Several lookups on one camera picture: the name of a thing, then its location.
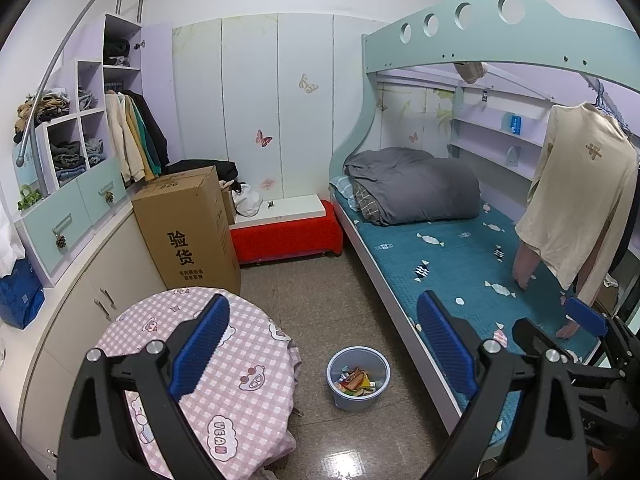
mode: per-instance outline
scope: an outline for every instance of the blue bag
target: blue bag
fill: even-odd
[[[43,302],[42,284],[29,260],[16,260],[12,273],[0,278],[0,317],[22,329],[36,317]]]

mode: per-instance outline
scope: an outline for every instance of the pink checkered tablecloth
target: pink checkered tablecloth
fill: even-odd
[[[229,326],[196,390],[180,399],[180,408],[225,478],[248,480],[259,475],[263,465],[296,448],[287,419],[293,409],[300,353],[263,311],[226,290],[176,288],[130,307],[111,323],[97,346],[115,356],[138,352],[153,339],[166,340],[178,323],[197,316],[216,293],[229,300]],[[140,396],[134,392],[126,396],[149,467],[173,478]]]

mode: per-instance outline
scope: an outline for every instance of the blue trash bin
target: blue trash bin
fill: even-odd
[[[338,390],[334,383],[340,380],[344,366],[350,369],[359,366],[365,370],[369,379],[376,383],[376,391],[368,396],[352,397]],[[385,357],[377,350],[366,346],[351,346],[340,350],[326,367],[326,380],[334,394],[335,405],[347,412],[361,412],[372,405],[385,391],[390,378],[391,368]]]

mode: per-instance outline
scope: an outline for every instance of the bunk bed frame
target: bunk bed frame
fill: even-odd
[[[351,135],[332,157],[330,178],[343,174],[344,161],[358,149],[369,132],[376,112],[378,72],[389,78],[398,75],[399,69],[420,67],[423,81],[437,82],[442,72],[437,68],[425,70],[424,65],[476,60],[522,63],[569,70],[587,76],[585,79],[588,80],[601,78],[640,92],[640,39],[634,31],[568,18],[546,0],[521,0],[526,14],[518,23],[509,24],[503,13],[505,1],[445,0],[373,34],[363,35],[362,110]],[[460,14],[469,5],[473,9],[473,20],[470,26],[463,28]],[[433,16],[438,19],[435,34],[428,26]],[[546,98],[535,89],[529,88],[529,91]],[[457,91],[454,110],[462,104],[461,97],[462,92]],[[333,203],[340,224],[372,279],[444,426],[451,433],[462,415],[451,388],[402,310],[356,226],[335,198]],[[489,450],[486,458],[495,456],[499,447],[497,445],[493,453]]]

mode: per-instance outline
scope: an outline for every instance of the teal mattress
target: teal mattress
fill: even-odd
[[[431,289],[452,316],[471,323],[480,339],[502,339],[511,352],[522,353],[511,336],[516,320],[528,317],[554,339],[556,331],[566,323],[560,304],[562,290],[545,265],[538,266],[526,291],[515,283],[511,267],[520,239],[513,221],[491,205],[485,203],[480,215],[471,220],[380,227],[364,221],[359,212],[349,208],[344,197],[337,192],[335,195],[398,303],[415,322],[418,296]],[[417,333],[437,361],[424,333]],[[580,329],[571,339],[558,343],[583,360],[593,350],[596,339]],[[451,389],[464,410],[468,400]],[[518,396],[508,395],[492,444],[508,434]]]

